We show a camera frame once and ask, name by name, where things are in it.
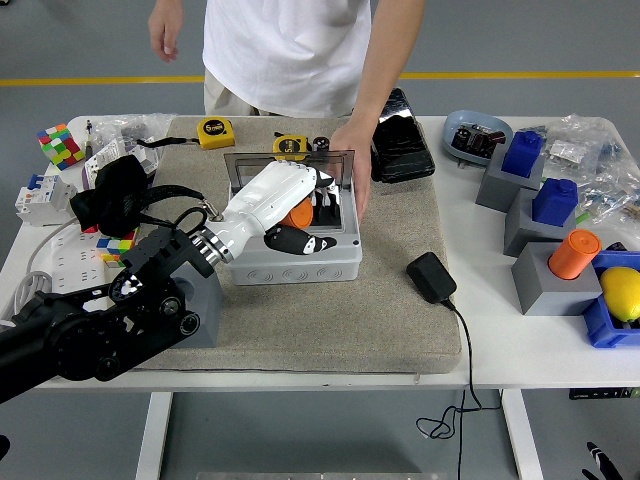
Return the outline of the person's right hand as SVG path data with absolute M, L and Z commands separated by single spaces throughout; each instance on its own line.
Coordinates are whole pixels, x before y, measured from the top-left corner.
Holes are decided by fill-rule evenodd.
M 180 31 L 181 23 L 169 14 L 161 12 L 154 13 L 149 17 L 148 29 L 152 51 L 165 63 L 170 63 L 177 59 L 177 35 Z

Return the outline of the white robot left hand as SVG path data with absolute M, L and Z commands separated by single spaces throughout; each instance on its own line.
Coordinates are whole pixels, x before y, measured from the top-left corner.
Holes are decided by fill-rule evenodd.
M 330 175 L 292 161 L 272 161 L 227 204 L 219 222 L 207 221 L 192 236 L 207 260 L 215 265 L 237 259 L 250 238 L 261 236 L 275 251 L 311 255 L 337 245 L 282 223 L 286 215 L 318 188 L 333 187 Z

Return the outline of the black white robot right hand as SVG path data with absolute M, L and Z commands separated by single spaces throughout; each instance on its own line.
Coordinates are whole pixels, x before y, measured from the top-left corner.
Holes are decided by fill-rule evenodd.
M 593 442 L 586 442 L 587 450 L 606 480 L 622 480 L 622 475 L 610 458 Z

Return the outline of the person's left hand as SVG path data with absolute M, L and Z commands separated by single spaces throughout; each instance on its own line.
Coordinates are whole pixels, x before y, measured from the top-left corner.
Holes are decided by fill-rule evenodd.
M 330 138 L 331 150 L 354 152 L 352 184 L 358 221 L 365 216 L 371 195 L 371 143 L 377 126 L 376 119 L 352 116 Z

